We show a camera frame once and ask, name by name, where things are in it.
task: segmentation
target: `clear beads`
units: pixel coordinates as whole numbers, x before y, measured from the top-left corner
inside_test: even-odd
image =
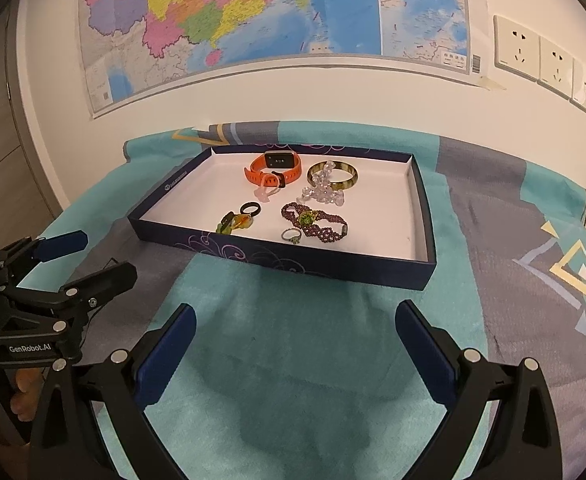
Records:
[[[332,160],[327,161],[320,171],[313,174],[313,184],[315,187],[305,187],[302,189],[302,196],[297,198],[298,204],[308,202],[312,198],[318,202],[337,206],[344,204],[344,192],[342,189],[334,191],[331,188],[331,172],[335,169]]]

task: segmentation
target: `map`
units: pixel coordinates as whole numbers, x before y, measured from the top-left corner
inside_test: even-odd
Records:
[[[318,55],[468,73],[467,0],[79,0],[93,111],[224,66]]]

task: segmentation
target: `blue gripper pad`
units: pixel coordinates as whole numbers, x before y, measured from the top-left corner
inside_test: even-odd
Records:
[[[182,303],[164,326],[156,330],[159,338],[135,373],[135,403],[140,410],[155,404],[164,393],[197,328],[193,307]]]
[[[73,231],[65,235],[42,240],[33,251],[33,258],[40,262],[49,262],[67,254],[83,251],[89,243],[84,231]]]
[[[395,330],[431,398],[450,410],[456,400],[456,370],[438,346],[427,320],[411,305],[403,301],[397,306]]]

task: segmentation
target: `yellow triangle pattern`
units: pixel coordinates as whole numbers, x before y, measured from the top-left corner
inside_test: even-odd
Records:
[[[540,229],[549,233],[553,238],[560,238],[556,230],[553,228],[553,225],[551,225],[551,222],[545,223]]]
[[[573,259],[574,256],[576,256],[578,251],[582,251],[584,257],[586,258],[586,248],[584,247],[582,240],[578,240],[575,244],[573,244],[573,246],[567,251],[567,253],[562,257],[562,259],[559,262],[553,264],[549,270],[550,272],[553,272],[562,281],[568,283],[573,288],[576,288],[586,296],[586,283],[583,280],[576,278],[574,275],[567,272],[563,268],[564,266],[566,266],[566,264],[568,264],[571,261],[571,259]],[[582,267],[584,268],[584,271],[581,272],[580,275],[586,272],[586,267]]]

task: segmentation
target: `orange watch strap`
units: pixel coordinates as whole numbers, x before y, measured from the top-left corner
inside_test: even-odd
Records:
[[[293,152],[293,159],[295,160],[295,167],[282,173],[284,176],[284,182],[286,184],[295,182],[300,178],[300,175],[302,175],[302,161],[300,160],[299,155],[295,152]],[[258,156],[254,161],[252,161],[250,170],[248,168],[244,168],[244,175],[251,184],[259,186],[262,183],[262,176],[265,175],[265,173],[262,171],[265,168],[266,158],[262,153],[262,155]],[[279,178],[276,175],[272,173],[266,173],[266,175],[267,177],[264,181],[264,187],[279,186]]]

